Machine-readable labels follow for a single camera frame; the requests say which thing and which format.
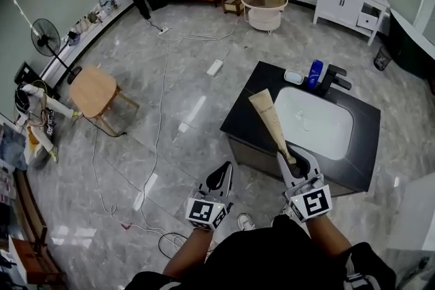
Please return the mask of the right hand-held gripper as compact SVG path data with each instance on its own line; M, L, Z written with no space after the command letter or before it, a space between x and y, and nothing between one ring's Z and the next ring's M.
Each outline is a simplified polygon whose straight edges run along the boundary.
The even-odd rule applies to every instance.
M284 193L285 197L299 221L305 223L332 209L330 188L324 183L324 176L312 154L293 145L292 155L296 159L298 176L306 179L297 186L295 184L296 178L292 175L287 158L281 150L277 152L277 161L284 183L288 188Z

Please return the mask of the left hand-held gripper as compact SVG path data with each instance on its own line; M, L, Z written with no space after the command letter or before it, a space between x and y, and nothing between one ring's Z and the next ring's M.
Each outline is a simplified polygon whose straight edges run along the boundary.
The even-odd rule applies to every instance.
M234 205L228 197L232 189L234 166L223 163L218 169L201 177L198 191L188 198L185 218L195 227L215 231Z

